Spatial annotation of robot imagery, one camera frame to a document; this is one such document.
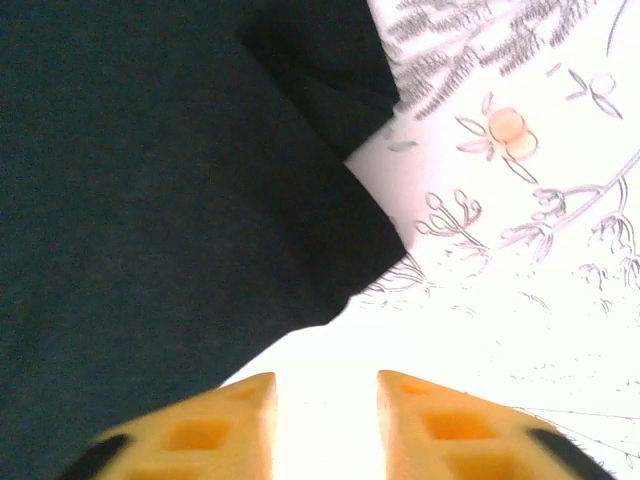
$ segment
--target flower drawing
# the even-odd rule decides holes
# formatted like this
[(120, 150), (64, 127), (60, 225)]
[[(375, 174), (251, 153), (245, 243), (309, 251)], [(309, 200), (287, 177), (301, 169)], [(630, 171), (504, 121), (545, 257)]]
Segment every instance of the flower drawing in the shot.
[(538, 138), (515, 109), (494, 110), (493, 94), (489, 92), (482, 103), (484, 121), (456, 117), (460, 125), (475, 135), (475, 140), (461, 143), (458, 150), (466, 153), (484, 153), (487, 161), (500, 157), (509, 169), (525, 182), (538, 184), (536, 178), (522, 165), (538, 149)]

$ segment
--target dark green cloth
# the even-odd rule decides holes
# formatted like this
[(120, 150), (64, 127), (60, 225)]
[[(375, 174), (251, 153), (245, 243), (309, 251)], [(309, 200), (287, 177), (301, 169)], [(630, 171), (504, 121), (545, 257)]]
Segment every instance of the dark green cloth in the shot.
[(404, 254), (342, 165), (397, 100), (364, 0), (0, 18), (0, 478), (52, 478)]

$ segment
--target line drawing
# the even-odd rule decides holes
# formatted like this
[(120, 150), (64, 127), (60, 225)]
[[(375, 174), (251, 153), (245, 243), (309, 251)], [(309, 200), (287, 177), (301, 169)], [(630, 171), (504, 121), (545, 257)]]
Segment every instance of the line drawing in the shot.
[[(557, 64), (549, 70), (549, 72), (547, 72), (547, 76), (551, 76), (556, 73), (559, 70), (560, 65), (561, 64)], [(611, 103), (611, 101), (609, 101), (609, 99), (607, 99), (607, 96), (611, 94), (617, 86), (617, 82), (611, 74), (599, 73), (594, 75), (587, 82), (582, 76), (570, 68), (567, 69), (567, 73), (578, 84), (580, 90), (565, 96), (566, 101), (570, 102), (577, 98), (589, 95), (593, 100), (593, 103), (595, 103), (596, 106), (604, 113), (610, 117), (617, 118), (618, 120), (623, 119), (620, 111), (615, 107), (615, 105), (613, 105), (613, 103)]]
[[(469, 244), (465, 245), (465, 248), (475, 249), (477, 255), (486, 256), (487, 262), (489, 262), (494, 253), (505, 250), (513, 245), (524, 243), (532, 250), (533, 264), (539, 264), (551, 251), (555, 236), (559, 232), (591, 210), (594, 205), (618, 186), (620, 190), (620, 207), (618, 211), (613, 212), (598, 223), (598, 225), (593, 228), (592, 234), (600, 229), (617, 227), (620, 232), (617, 240), (621, 240), (623, 235), (626, 235), (628, 242), (620, 246), (620, 248), (626, 250), (627, 253), (625, 257), (627, 261), (624, 265), (626, 268), (624, 272), (626, 278), (625, 283), (632, 286), (633, 282), (640, 281), (640, 256), (638, 255), (635, 245), (635, 236), (631, 223), (623, 214), (629, 193), (625, 176), (632, 171), (639, 162), (640, 150), (603, 185), (584, 185), (566, 190), (538, 188), (534, 190), (533, 196), (538, 200), (538, 204), (544, 208), (531, 215), (532, 222), (525, 222), (521, 225), (503, 230), (500, 235), (502, 242), (493, 249)], [(585, 193), (589, 194), (589, 198), (569, 213), (567, 211), (566, 199), (573, 195)]]
[[(597, 438), (593, 438), (587, 434), (584, 434), (582, 432), (578, 432), (572, 428), (568, 428), (564, 425), (561, 425), (557, 422), (554, 422), (553, 420), (550, 420), (549, 418), (546, 418), (546, 416), (542, 416), (540, 414), (537, 413), (533, 413), (531, 410), (535, 410), (535, 409), (528, 409), (528, 408), (524, 408), (524, 407), (512, 407), (515, 408), (516, 410), (520, 410), (528, 415), (531, 415), (532, 417), (538, 418), (540, 420), (542, 420), (543, 422), (547, 422), (553, 426), (555, 426), (558, 430), (560, 430), (569, 440), (571, 440), (571, 442), (573, 442), (575, 445), (577, 445), (578, 447), (580, 447), (581, 450), (585, 451), (585, 448), (583, 445), (581, 445), (578, 440), (573, 437), (573, 435), (578, 435), (586, 440), (589, 440), (591, 442), (597, 443), (599, 445), (602, 445), (603, 447), (607, 447), (611, 450), (615, 450), (616, 452), (624, 455), (624, 459), (627, 463), (627, 466), (629, 469), (634, 470), (635, 469), (635, 464), (637, 461), (640, 461), (640, 453), (632, 453), (632, 452), (628, 452), (622, 448), (616, 447), (614, 445), (610, 445), (606, 442), (603, 442), (602, 440), (599, 440)], [(617, 418), (615, 416), (610, 416), (610, 415), (605, 415), (606, 417), (609, 418)], [(628, 419), (625, 418), (625, 420), (629, 420), (629, 421), (634, 421), (635, 419)]]
[(429, 208), (437, 213), (430, 213), (428, 220), (417, 220), (415, 227), (423, 235), (434, 235), (436, 237), (453, 237), (462, 235), (467, 241), (484, 247), (482, 243), (474, 238), (467, 229), (478, 221), (482, 215), (482, 207), (476, 200), (469, 199), (467, 195), (459, 189), (454, 190), (453, 198), (462, 210), (462, 218), (458, 219), (451, 213), (438, 195), (428, 192), (425, 196)]
[(396, 265), (391, 267), (378, 280), (369, 285), (362, 293), (369, 298), (383, 298), (381, 306), (388, 305), (387, 293), (406, 292), (415, 287), (421, 287), (430, 296), (431, 287), (435, 284), (427, 280), (426, 275), (417, 260), (410, 253)]
[(468, 117), (455, 117), (456, 121), (479, 139), (461, 143), (456, 148), (466, 153), (486, 153), (486, 160), (499, 156), (506, 166), (522, 180), (537, 185), (538, 180), (522, 165), (538, 149), (538, 137), (529, 130), (522, 115), (513, 108), (493, 110), (493, 93), (482, 102), (486, 127)]
[[(387, 29), (385, 40), (400, 91), (398, 109), (420, 107), (415, 117), (423, 120), (476, 69), (497, 66), (501, 76), (515, 72), (543, 49), (561, 45), (596, 4), (597, 0), (401, 2), (397, 8), (404, 15)], [(500, 24), (508, 27), (506, 38), (487, 44), (483, 34)], [(401, 59), (400, 44), (422, 35), (444, 35), (446, 40)]]
[(618, 8), (618, 12), (616, 13), (615, 18), (613, 19), (613, 23), (611, 24), (611, 29), (609, 30), (609, 37), (607, 38), (607, 57), (611, 53), (611, 47), (613, 46), (613, 37), (616, 34), (616, 30), (618, 29), (618, 23), (620, 23), (620, 19), (622, 18), (622, 14), (625, 9), (629, 5), (629, 0), (622, 0), (620, 4), (620, 8)]

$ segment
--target leaf drawing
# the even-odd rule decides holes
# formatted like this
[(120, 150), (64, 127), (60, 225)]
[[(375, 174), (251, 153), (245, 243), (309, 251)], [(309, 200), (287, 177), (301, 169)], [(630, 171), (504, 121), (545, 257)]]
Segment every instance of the leaf drawing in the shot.
[(547, 77), (550, 77), (554, 73), (556, 73), (562, 67), (562, 63), (556, 63), (549, 71), (547, 71)]
[(392, 152), (406, 152), (407, 150), (411, 150), (417, 145), (418, 142), (416, 142), (415, 140), (404, 140), (391, 143), (387, 146), (387, 148)]
[(530, 183), (531, 185), (538, 185), (538, 180), (536, 180), (536, 177), (531, 175), (531, 173), (529, 173), (529, 171), (526, 168), (524, 168), (520, 163), (514, 162), (507, 158), (503, 158), (503, 160), (507, 164), (509, 169), (513, 173), (518, 175), (520, 178), (522, 178), (525, 182)]
[(586, 94), (587, 94), (587, 90), (581, 90), (579, 92), (575, 92), (567, 95), (566, 97), (564, 97), (564, 99), (567, 102), (570, 102), (571, 100), (575, 100), (576, 98), (584, 97)]
[[(508, 163), (510, 166), (517, 165), (515, 162)], [(511, 245), (522, 242), (528, 246), (535, 245), (533, 260), (534, 262), (542, 261), (550, 252), (553, 239), (558, 232), (571, 225), (576, 219), (582, 217), (586, 212), (590, 211), (604, 195), (618, 187), (620, 189), (619, 210), (607, 215), (598, 225), (593, 227), (592, 232), (594, 235), (600, 235), (600, 237), (602, 237), (605, 232), (612, 231), (614, 235), (612, 247), (619, 245), (621, 242), (623, 243), (619, 250), (626, 252), (626, 257), (621, 265), (623, 275), (620, 281), (625, 287), (636, 288), (637, 286), (640, 288), (640, 256), (637, 254), (635, 236), (631, 233), (633, 227), (623, 212), (624, 205), (627, 204), (626, 196), (629, 193), (624, 178), (625, 175), (635, 169), (638, 164), (640, 164), (640, 150), (628, 159), (625, 165), (610, 178), (606, 184), (583, 185), (563, 191), (541, 188), (534, 190), (533, 196), (538, 199), (539, 205), (548, 207), (548, 209), (534, 213), (532, 215), (533, 222), (503, 230), (501, 234), (503, 242), (494, 248), (493, 251), (503, 250), (509, 248)], [(572, 211), (567, 211), (566, 198), (576, 194), (590, 194), (590, 196), (577, 208)], [(594, 272), (598, 274), (599, 271), (601, 270), (596, 265), (585, 265), (583, 269), (583, 272), (586, 273), (587, 276), (591, 276)]]
[(491, 148), (491, 141), (487, 139), (471, 140), (470, 142), (465, 142), (457, 145), (456, 148), (465, 153), (481, 153), (486, 152)]
[[(439, 44), (392, 63), (403, 109), (423, 104), (421, 120), (444, 104), (477, 68), (496, 67), (510, 75), (543, 48), (563, 43), (591, 11), (596, 0), (521, 0), (502, 2), (492, 11), (491, 0), (406, 0), (401, 18), (387, 30), (389, 41), (402, 43), (429, 34)], [(506, 26), (495, 41), (492, 33)]]
[(595, 102), (595, 104), (598, 106), (600, 110), (602, 110), (604, 113), (606, 113), (610, 117), (614, 117), (619, 120), (622, 120), (622, 114), (620, 113), (620, 111), (603, 95), (594, 93), (592, 97), (593, 97), (593, 101)]
[(428, 286), (427, 278), (411, 254), (391, 267), (376, 284), (378, 289), (387, 292), (402, 292), (420, 284)]
[(427, 216), (427, 220), (416, 220), (415, 228), (422, 235), (433, 235), (436, 237), (464, 236), (475, 245), (484, 246), (477, 239), (472, 237), (467, 229), (478, 221), (482, 214), (482, 207), (476, 200), (470, 199), (459, 189), (453, 192), (454, 199), (462, 215), (455, 215), (444, 202), (434, 193), (427, 193), (425, 196), (428, 207), (433, 210)]
[(493, 92), (489, 92), (484, 96), (482, 100), (482, 114), (487, 116), (491, 111), (491, 104), (493, 103)]
[(456, 117), (456, 120), (460, 125), (462, 125), (464, 128), (469, 130), (474, 135), (482, 137), (487, 134), (487, 131), (485, 130), (485, 128), (475, 120), (472, 120), (471, 118)]
[(587, 82), (585, 82), (582, 79), (582, 77), (578, 75), (576, 72), (574, 72), (573, 70), (569, 70), (569, 75), (571, 75), (571, 78), (573, 78), (576, 81), (576, 83), (580, 85), (580, 88), (582, 88), (585, 91), (589, 89)]

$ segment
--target botanical sketch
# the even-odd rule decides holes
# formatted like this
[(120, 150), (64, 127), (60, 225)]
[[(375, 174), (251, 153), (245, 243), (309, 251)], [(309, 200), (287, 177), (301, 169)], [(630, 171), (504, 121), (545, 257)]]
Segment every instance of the botanical sketch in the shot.
[[(406, 0), (402, 18), (385, 41), (400, 90), (401, 111), (419, 107), (416, 118), (435, 112), (478, 68), (497, 67), (506, 76), (545, 48), (561, 45), (597, 0)], [(502, 28), (502, 40), (486, 33)], [(435, 46), (401, 58), (402, 43), (430, 35)]]
[(460, 125), (475, 135), (475, 140), (461, 143), (458, 150), (467, 153), (482, 153), (487, 161), (500, 157), (509, 169), (528, 183), (538, 180), (529, 173), (522, 162), (530, 158), (538, 148), (535, 136), (522, 115), (513, 108), (494, 110), (493, 94), (489, 92), (482, 102), (482, 123), (467, 117), (456, 117)]
[[(531, 266), (531, 272), (538, 271), (538, 266), (544, 263), (551, 252), (556, 237), (565, 228), (590, 212), (603, 198), (616, 195), (617, 208), (595, 222), (591, 230), (584, 232), (584, 246), (588, 248), (593, 261), (576, 265), (577, 270), (566, 272), (564, 281), (573, 282), (574, 275), (578, 275), (575, 280), (589, 288), (589, 301), (596, 302), (605, 315), (616, 306), (618, 313), (627, 312), (640, 326), (640, 244), (636, 229), (626, 215), (630, 196), (626, 176), (639, 163), (640, 151), (604, 183), (563, 189), (534, 189), (532, 196), (539, 208), (529, 214), (529, 220), (505, 228), (498, 239), (491, 239), (492, 242), (471, 233), (473, 225), (481, 219), (483, 210), (476, 200), (460, 189), (452, 192), (450, 200), (428, 192), (425, 196), (428, 213), (425, 218), (416, 220), (414, 226), (422, 235), (450, 238), (452, 243), (443, 254), (444, 264), (454, 262), (450, 263), (451, 269), (466, 272), (461, 281), (469, 280), (475, 285), (483, 285), (480, 280), (486, 276), (486, 269), (493, 263), (501, 264), (504, 259), (499, 258), (500, 253), (515, 247), (520, 247), (518, 251), (524, 257), (519, 258)], [(569, 200), (577, 202), (570, 208)], [(468, 267), (462, 268), (460, 262)], [(536, 282), (553, 283), (553, 279), (543, 280), (541, 273), (536, 273), (537, 277), (534, 275), (535, 278), (527, 280), (529, 273), (522, 271), (518, 275), (525, 280), (518, 283), (518, 275), (514, 275), (509, 277), (514, 293), (542, 307), (543, 311), (552, 313), (542, 299), (544, 295), (541, 298), (532, 286), (537, 285)], [(418, 261), (409, 255), (370, 286), (366, 294), (371, 298), (382, 298), (388, 293), (420, 288), (433, 298), (434, 292), (442, 287), (441, 282), (442, 279), (435, 273), (427, 275)], [(461, 288), (467, 288), (466, 283), (460, 285)]]
[[(557, 64), (551, 70), (547, 72), (547, 76), (550, 77), (557, 73), (562, 64)], [(616, 88), (615, 79), (608, 73), (599, 73), (591, 77), (587, 82), (582, 76), (576, 73), (574, 70), (567, 69), (567, 74), (576, 82), (579, 89), (576, 92), (570, 93), (565, 97), (565, 100), (572, 101), (582, 97), (591, 97), (593, 103), (604, 113), (610, 117), (622, 120), (622, 114), (607, 98)]]
[(624, 14), (627, 6), (629, 5), (629, 0), (622, 0), (620, 3), (620, 8), (618, 8), (618, 12), (616, 13), (616, 18), (613, 20), (613, 24), (611, 25), (611, 29), (609, 30), (609, 37), (607, 38), (607, 56), (611, 53), (611, 48), (613, 47), (613, 40), (615, 38), (615, 34), (618, 30), (618, 24), (620, 23), (620, 19)]

